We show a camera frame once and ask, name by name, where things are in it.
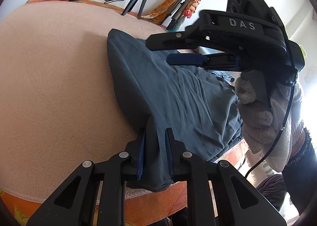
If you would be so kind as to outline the right forearm dark sleeve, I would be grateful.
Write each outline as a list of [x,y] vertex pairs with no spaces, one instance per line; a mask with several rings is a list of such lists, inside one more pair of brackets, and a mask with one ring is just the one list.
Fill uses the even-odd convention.
[[303,132],[302,147],[282,171],[286,190],[299,214],[304,212],[316,192],[316,154],[308,130],[305,128]]

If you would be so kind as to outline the right hand grey glove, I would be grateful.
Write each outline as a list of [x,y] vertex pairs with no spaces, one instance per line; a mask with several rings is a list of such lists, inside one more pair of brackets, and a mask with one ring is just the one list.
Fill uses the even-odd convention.
[[301,118],[302,87],[296,83],[290,113],[283,127],[291,88],[277,83],[268,99],[264,75],[260,71],[243,72],[235,84],[238,109],[243,120],[242,134],[251,152],[266,154],[277,134],[282,135],[273,151],[265,159],[276,172],[281,172],[291,156],[294,146],[301,138],[304,122]]

